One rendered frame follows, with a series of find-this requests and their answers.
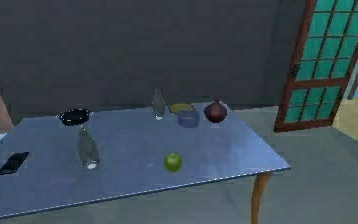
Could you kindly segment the dark red vase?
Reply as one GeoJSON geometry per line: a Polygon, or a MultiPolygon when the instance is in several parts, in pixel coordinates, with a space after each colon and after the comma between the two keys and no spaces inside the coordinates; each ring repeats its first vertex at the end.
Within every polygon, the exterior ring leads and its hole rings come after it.
{"type": "Polygon", "coordinates": [[[220,123],[227,117],[227,109],[220,103],[218,98],[205,107],[205,117],[212,123],[220,123]]]}

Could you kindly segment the yellow round plate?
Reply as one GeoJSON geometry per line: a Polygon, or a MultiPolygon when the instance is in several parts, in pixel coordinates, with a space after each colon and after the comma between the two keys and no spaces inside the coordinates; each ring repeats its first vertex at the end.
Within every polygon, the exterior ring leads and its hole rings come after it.
{"type": "Polygon", "coordinates": [[[194,110],[195,107],[191,104],[177,103],[168,107],[170,113],[178,114],[182,110],[194,110]]]}

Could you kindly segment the wooden door with teal panes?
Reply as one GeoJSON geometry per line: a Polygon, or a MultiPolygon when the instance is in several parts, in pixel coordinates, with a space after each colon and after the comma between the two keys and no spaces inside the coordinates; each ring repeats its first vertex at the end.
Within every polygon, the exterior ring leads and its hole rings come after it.
{"type": "Polygon", "coordinates": [[[274,130],[332,125],[357,60],[358,0],[305,0],[274,130]]]}

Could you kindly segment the black flat phone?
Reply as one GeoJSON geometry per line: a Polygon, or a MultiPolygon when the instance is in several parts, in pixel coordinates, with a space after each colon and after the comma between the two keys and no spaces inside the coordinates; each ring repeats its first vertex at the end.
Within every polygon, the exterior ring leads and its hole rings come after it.
{"type": "Polygon", "coordinates": [[[15,173],[28,156],[29,156],[29,152],[12,154],[0,168],[0,175],[15,173]]]}

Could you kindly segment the blue table with wooden legs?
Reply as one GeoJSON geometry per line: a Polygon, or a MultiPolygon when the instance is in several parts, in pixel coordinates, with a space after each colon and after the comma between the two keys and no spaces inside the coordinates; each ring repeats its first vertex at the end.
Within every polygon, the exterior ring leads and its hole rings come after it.
{"type": "Polygon", "coordinates": [[[0,219],[289,167],[234,112],[184,128],[175,115],[156,120],[148,108],[102,111],[85,126],[99,151],[93,170],[78,159],[78,129],[54,117],[26,118],[1,139],[0,168],[14,153],[29,156],[15,173],[0,175],[0,219]],[[181,156],[177,172],[164,166],[169,153],[181,156]]]}

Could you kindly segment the green apple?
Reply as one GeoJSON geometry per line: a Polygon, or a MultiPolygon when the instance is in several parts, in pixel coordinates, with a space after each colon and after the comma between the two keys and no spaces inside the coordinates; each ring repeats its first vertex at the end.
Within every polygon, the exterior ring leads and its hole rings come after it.
{"type": "Polygon", "coordinates": [[[170,172],[177,172],[181,169],[182,159],[177,153],[169,153],[164,158],[164,166],[170,172]]]}

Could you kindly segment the black pan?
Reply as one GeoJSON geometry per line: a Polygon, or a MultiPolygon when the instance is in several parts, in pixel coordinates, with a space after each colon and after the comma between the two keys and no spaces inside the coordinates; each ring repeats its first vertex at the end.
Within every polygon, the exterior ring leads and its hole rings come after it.
{"type": "Polygon", "coordinates": [[[88,109],[71,109],[56,116],[65,126],[76,126],[87,122],[92,112],[88,109]]]}

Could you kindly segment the blue-grey cup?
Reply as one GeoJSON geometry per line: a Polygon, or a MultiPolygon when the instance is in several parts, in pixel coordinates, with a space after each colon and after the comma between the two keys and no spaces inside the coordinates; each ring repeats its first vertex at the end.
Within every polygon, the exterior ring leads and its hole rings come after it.
{"type": "Polygon", "coordinates": [[[195,128],[199,125],[200,114],[196,110],[182,110],[178,113],[178,124],[185,128],[195,128]]]}

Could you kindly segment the small clear glass bottle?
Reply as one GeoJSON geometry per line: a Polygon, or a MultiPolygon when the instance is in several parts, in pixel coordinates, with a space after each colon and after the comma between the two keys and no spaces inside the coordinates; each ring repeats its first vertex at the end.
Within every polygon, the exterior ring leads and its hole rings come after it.
{"type": "Polygon", "coordinates": [[[165,116],[165,101],[162,92],[159,89],[155,90],[152,100],[153,114],[156,120],[162,120],[165,116]]]}

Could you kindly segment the large clear glass bottle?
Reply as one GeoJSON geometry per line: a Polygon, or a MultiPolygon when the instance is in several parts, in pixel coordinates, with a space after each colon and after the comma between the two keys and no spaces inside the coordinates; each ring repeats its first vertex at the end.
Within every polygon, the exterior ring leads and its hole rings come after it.
{"type": "Polygon", "coordinates": [[[77,153],[85,169],[92,170],[99,167],[99,152],[96,142],[84,127],[79,129],[77,153]]]}

